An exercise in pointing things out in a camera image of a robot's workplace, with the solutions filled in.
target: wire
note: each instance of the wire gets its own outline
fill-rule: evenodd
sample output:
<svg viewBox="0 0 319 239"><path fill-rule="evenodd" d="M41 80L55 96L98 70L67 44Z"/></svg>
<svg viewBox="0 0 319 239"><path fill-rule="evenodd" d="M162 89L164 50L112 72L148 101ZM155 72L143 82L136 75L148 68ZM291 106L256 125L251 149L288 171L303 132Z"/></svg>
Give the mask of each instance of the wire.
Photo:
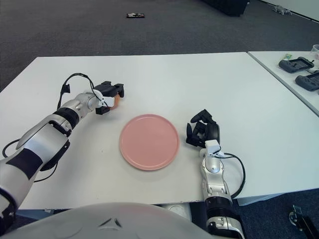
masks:
<svg viewBox="0 0 319 239"><path fill-rule="evenodd" d="M3 150L2 150L2 155L3 155L5 158L8 158L8 156L7 156L6 153L5 153L6 149L7 149L10 145L12 145L12 144L18 142L19 140L20 140L20 139L16 139L16 140L14 140L14 141L8 143L8 144L3 148Z"/></svg>
<svg viewBox="0 0 319 239"><path fill-rule="evenodd" d="M245 181L246 181L246 171L245 171L244 164L243 164L243 162L240 160L239 157L237 157L236 155L231 154L231 153L224 153L224 154L225 154L225 155L229 155L230 157L216 157L216 158L221 158L221 159L222 159L222 158L236 158L236 159L240 162L241 167L242 167L242 169L243 169L243 180L242 180L242 182L241 182L241 184L240 184L238 190L237 190L233 195L231 195L231 198L233 199L233 198L236 198L236 197L241 193L241 191L242 191L243 188L244 188Z"/></svg>
<svg viewBox="0 0 319 239"><path fill-rule="evenodd" d="M20 139L16 139L16 140L14 140L14 141L8 143L8 144L3 148L3 150L2 150L2 155L3 155L5 158L8 158L7 154L5 153L6 149L7 149L10 145L12 145L12 144L18 142L19 140L20 140ZM46 178L42 178L42 179L39 179L39 180L35 180L34 182L35 182L35 183L41 182L41 181L43 181L43 180L48 179L49 177L51 177L51 176L54 174L54 172L55 172L57 166L58 166L58 163L55 164L55 168L54 168L54 170L52 171L52 173L51 173L49 176L47 176Z"/></svg>
<svg viewBox="0 0 319 239"><path fill-rule="evenodd" d="M83 73L74 73L74 74L70 75L70 76L65 80L65 82L64 82L63 85L62 85L61 92L60 92L60 99L59 99L59 102L58 102L57 109L59 109L59 108L61 107L62 96L63 96L64 93L66 93L66 91L65 91L66 83L67 83L72 77L74 77L74 76L81 76L81 77L84 77L84 78L88 79L89 82L90 82L90 87L91 87L92 93L95 95L95 97L96 97L99 101L102 101L102 99L100 99L100 98L95 94L95 92L94 92L94 84L93 84L93 82L91 81L91 79L90 79L87 75L84 75Z"/></svg>
<svg viewBox="0 0 319 239"><path fill-rule="evenodd" d="M42 179L39 179L39 180L35 180L34 182L37 183L37 182L44 181L45 179L48 179L49 177L51 177L51 176L54 174L54 172L55 172L55 170L56 170L57 167L58 167L58 163L55 164L55 168L54 168L54 170L52 171L52 173L51 173L49 176L47 176L46 178L42 178Z"/></svg>

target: gray carpet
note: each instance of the gray carpet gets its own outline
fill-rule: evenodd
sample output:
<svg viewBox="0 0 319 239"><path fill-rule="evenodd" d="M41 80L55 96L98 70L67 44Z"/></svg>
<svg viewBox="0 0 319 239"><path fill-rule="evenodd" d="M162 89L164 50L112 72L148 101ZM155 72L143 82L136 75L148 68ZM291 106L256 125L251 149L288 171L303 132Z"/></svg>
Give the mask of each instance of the gray carpet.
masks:
<svg viewBox="0 0 319 239"><path fill-rule="evenodd" d="M0 90L37 56L310 50L319 39L319 24L257 0L241 17L201 0L0 2Z"/></svg>

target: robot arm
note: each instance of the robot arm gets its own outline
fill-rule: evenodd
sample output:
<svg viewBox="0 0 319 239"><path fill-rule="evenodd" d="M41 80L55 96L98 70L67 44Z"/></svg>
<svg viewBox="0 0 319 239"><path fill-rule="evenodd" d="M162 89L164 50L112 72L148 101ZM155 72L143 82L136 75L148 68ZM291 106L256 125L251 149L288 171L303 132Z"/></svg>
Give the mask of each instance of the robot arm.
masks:
<svg viewBox="0 0 319 239"><path fill-rule="evenodd" d="M190 122L196 125L192 130L190 124L187 124L186 142L203 148L199 155L203 159L200 169L203 176L202 190L208 218L207 231L212 235L244 239L240 217L232 210L232 197L236 197L241 189L235 195L230 195L224 180L225 168L220 159L226 156L221 152L219 144L219 126L213 121L207 110L202 110Z"/></svg>
<svg viewBox="0 0 319 239"><path fill-rule="evenodd" d="M68 136L79 121L94 109L99 115L108 112L117 94L124 96L123 85L111 82L79 94L26 132L16 152L0 161L0 235L12 224L37 173L51 169L66 152Z"/></svg>

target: black box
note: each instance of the black box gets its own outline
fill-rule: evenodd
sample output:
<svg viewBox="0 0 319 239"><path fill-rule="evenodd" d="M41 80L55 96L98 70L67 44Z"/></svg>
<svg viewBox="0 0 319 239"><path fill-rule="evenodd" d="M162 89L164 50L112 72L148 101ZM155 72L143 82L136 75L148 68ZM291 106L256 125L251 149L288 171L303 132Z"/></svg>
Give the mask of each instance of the black box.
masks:
<svg viewBox="0 0 319 239"><path fill-rule="evenodd" d="M240 16L244 13L247 0L203 0L229 16Z"/></svg>

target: green object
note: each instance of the green object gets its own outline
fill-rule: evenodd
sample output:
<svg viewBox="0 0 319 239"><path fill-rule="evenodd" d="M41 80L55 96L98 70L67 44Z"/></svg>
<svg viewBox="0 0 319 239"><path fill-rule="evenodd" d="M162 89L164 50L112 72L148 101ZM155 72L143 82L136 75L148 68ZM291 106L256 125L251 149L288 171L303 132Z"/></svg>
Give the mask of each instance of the green object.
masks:
<svg viewBox="0 0 319 239"><path fill-rule="evenodd" d="M285 56L283 57L283 60L290 60L290 58L292 57L291 54L285 54Z"/></svg>

